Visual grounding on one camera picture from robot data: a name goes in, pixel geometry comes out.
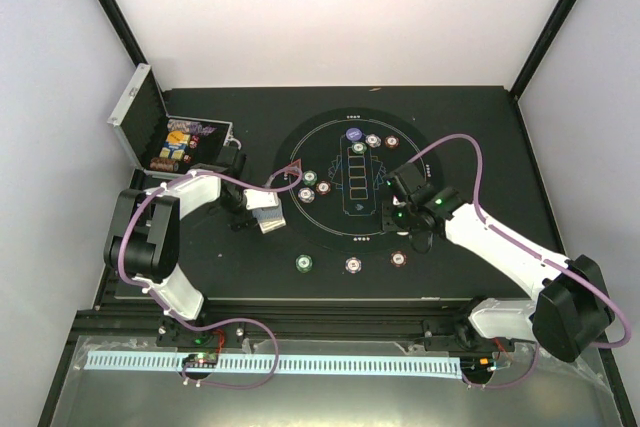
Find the green poker chip stack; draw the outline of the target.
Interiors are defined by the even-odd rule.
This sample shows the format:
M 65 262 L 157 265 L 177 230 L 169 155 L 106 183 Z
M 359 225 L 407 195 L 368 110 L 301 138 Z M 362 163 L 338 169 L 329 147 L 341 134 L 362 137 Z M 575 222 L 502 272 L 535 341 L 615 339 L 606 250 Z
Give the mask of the green poker chip stack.
M 300 273 L 308 273 L 313 268 L 313 259 L 307 254 L 299 255 L 295 260 L 295 267 Z

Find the orange black poker chip stack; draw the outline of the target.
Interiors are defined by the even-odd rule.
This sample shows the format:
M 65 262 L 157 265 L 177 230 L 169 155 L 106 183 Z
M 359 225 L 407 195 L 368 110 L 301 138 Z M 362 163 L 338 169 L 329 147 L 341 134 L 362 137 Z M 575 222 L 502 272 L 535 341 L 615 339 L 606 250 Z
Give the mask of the orange black poker chip stack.
M 407 256 L 403 252 L 397 251 L 391 254 L 390 261 L 395 267 L 402 267 L 407 263 Z

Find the blue playing card deck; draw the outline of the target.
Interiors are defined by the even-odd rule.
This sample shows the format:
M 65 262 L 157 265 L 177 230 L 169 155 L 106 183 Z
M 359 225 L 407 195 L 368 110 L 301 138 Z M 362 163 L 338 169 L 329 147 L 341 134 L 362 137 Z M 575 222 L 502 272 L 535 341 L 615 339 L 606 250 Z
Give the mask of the blue playing card deck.
M 286 226 L 281 206 L 254 209 L 252 215 L 257 220 L 262 234 L 268 234 Z

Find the blue chips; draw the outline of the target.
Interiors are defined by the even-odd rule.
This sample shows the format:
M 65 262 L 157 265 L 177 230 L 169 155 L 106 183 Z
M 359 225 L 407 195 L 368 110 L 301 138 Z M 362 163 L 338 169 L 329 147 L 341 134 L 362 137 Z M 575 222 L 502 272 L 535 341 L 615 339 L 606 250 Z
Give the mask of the blue chips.
M 380 147 L 382 143 L 381 138 L 375 134 L 367 135 L 365 142 L 370 148 Z
M 301 188 L 298 191 L 298 199 L 305 204 L 311 203 L 315 200 L 315 192 L 310 187 Z

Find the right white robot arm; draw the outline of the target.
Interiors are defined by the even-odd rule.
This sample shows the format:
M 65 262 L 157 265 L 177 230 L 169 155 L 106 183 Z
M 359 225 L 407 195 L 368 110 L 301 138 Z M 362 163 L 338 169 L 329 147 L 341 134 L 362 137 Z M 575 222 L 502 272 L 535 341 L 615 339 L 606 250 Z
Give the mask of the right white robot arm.
M 571 363 L 597 346 L 617 312 L 605 290 L 600 267 L 581 255 L 570 259 L 506 227 L 477 205 L 447 188 L 430 184 L 414 190 L 387 183 L 391 221 L 402 231 L 438 235 L 508 277 L 525 299 L 487 298 L 454 326 L 457 343 L 479 349 L 492 337 L 537 343 Z

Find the blue white poker chip stack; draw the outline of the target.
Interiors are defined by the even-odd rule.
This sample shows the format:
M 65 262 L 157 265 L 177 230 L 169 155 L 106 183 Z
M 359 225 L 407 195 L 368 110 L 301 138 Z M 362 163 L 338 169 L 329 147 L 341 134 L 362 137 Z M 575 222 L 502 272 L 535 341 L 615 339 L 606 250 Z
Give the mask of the blue white poker chip stack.
M 362 261 L 356 257 L 348 258 L 345 261 L 345 270 L 351 274 L 356 274 L 362 269 Z

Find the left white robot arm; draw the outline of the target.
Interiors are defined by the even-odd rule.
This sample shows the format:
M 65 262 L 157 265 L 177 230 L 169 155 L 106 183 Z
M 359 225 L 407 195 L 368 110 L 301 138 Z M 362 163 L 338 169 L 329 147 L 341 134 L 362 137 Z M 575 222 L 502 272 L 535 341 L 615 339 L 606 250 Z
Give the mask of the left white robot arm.
M 105 264 L 121 281 L 153 297 L 165 315 L 181 321 L 179 333 L 193 346 L 213 338 L 215 323 L 201 312 L 204 295 L 179 265 L 180 224 L 200 207 L 221 200 L 227 185 L 242 193 L 263 190 L 203 168 L 150 190 L 125 189 L 117 197 L 105 242 Z

